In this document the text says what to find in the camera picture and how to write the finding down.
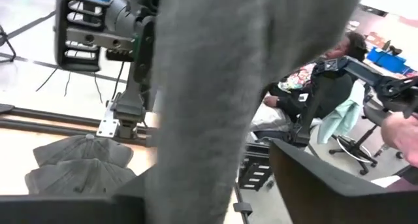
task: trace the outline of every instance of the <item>stool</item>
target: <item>stool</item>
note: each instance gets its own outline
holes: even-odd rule
[[[361,175],[366,175],[369,170],[366,167],[366,163],[370,163],[371,167],[376,167],[378,162],[372,158],[370,152],[362,145],[362,143],[374,132],[374,130],[379,127],[383,120],[390,114],[388,110],[384,109],[381,106],[378,106],[377,103],[373,104],[370,102],[363,107],[364,116],[362,119],[368,119],[374,126],[369,129],[358,141],[355,141],[346,136],[332,136],[339,143],[341,149],[329,150],[331,155],[335,153],[347,153],[352,158],[356,159],[359,162],[362,170],[360,170]]]

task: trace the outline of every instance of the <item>black chair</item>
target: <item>black chair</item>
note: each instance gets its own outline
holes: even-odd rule
[[[378,165],[378,162],[372,158],[371,154],[367,154],[366,152],[364,152],[364,150],[361,149],[364,149],[362,143],[374,132],[374,130],[377,127],[380,127],[383,120],[390,113],[387,109],[384,109],[382,106],[380,106],[378,103],[374,101],[370,101],[369,103],[365,104],[363,107],[363,111],[364,116],[362,116],[362,119],[370,120],[372,123],[374,123],[374,126],[371,129],[369,129],[358,141],[355,141],[345,136],[332,136],[335,140],[337,140],[340,143],[340,146],[342,148],[336,150],[329,150],[329,153],[331,155],[343,152],[348,153],[350,156],[355,158],[362,167],[362,170],[360,170],[360,174],[366,175],[369,172],[366,163],[370,163],[370,166],[374,168]]]
[[[10,51],[12,51],[12,55],[11,55],[10,58],[8,58],[6,60],[1,60],[0,63],[13,62],[14,59],[16,58],[16,51],[14,51],[14,48],[13,48],[12,44],[8,41],[8,35],[7,35],[6,31],[0,25],[0,47],[2,47],[2,45],[4,45],[4,44],[7,44],[7,46],[10,48]]]

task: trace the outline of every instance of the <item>metal bracket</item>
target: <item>metal bracket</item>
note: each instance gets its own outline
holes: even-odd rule
[[[100,121],[99,128],[96,132],[97,136],[113,138],[118,130],[119,120],[113,118],[113,100],[107,102],[104,118]]]

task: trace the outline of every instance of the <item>wire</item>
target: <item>wire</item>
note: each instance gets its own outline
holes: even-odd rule
[[[51,79],[52,75],[54,75],[57,70],[58,67],[55,68],[54,71],[52,71],[52,73],[47,77],[47,79],[39,86],[39,88],[36,91],[39,91],[42,87],[44,87],[44,85],[49,81],[49,79]]]
[[[94,75],[94,83],[96,84],[96,88],[97,88],[97,93],[99,93],[100,102],[103,104],[102,93],[100,92],[99,85],[97,84],[96,73],[93,73],[93,75]]]
[[[123,62],[122,65],[121,65],[121,67],[120,67],[120,71],[119,71],[119,74],[118,74],[118,78],[116,79],[115,89],[113,90],[112,100],[115,99],[116,91],[118,90],[118,84],[119,84],[120,76],[122,75],[122,71],[123,71],[123,66],[124,65],[125,65],[125,62]]]
[[[68,89],[68,84],[70,84],[70,78],[71,78],[71,72],[69,71],[69,73],[68,73],[68,80],[67,80],[67,83],[65,84],[64,97],[67,96],[67,89]]]
[[[80,5],[81,5],[81,2],[78,2],[77,10],[80,8]],[[74,16],[72,17],[73,20],[76,19],[76,15],[77,15],[77,13],[75,12],[74,13]],[[36,90],[36,92],[38,92],[40,89],[42,89],[44,87],[44,85],[51,79],[51,77],[55,74],[55,72],[58,70],[58,68],[59,67],[56,67],[54,69],[54,71],[52,71],[52,73],[47,77],[47,79],[39,86],[39,88]],[[68,76],[67,84],[65,85],[65,94],[64,94],[64,96],[67,95],[67,88],[68,88],[68,83],[70,82],[70,75],[71,75],[71,72],[70,72],[70,74]]]

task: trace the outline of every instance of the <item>chair base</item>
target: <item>chair base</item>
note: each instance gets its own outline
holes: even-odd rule
[[[4,43],[7,44],[7,46],[10,48],[10,51],[12,51],[12,57],[6,60],[1,60],[0,63],[13,62],[14,59],[16,58],[16,51],[14,51],[12,44],[8,41],[7,33],[5,32],[3,27],[0,25],[0,46],[2,46]]]
[[[334,137],[334,138],[338,139],[340,141],[341,145],[346,150],[343,150],[343,149],[329,150],[329,153],[331,155],[333,155],[335,153],[346,153],[346,151],[347,151],[348,153],[350,153],[354,157],[369,161],[371,163],[370,166],[372,168],[374,168],[378,165],[378,162],[375,159],[371,158],[368,154],[364,153],[361,150],[361,145],[358,142],[355,142],[354,140],[346,140],[345,138],[340,137],[340,136]],[[368,174],[369,170],[368,170],[368,167],[366,166],[366,163],[363,162],[363,161],[359,161],[358,159],[356,159],[356,160],[362,168],[362,170],[360,170],[360,174],[361,175]]]

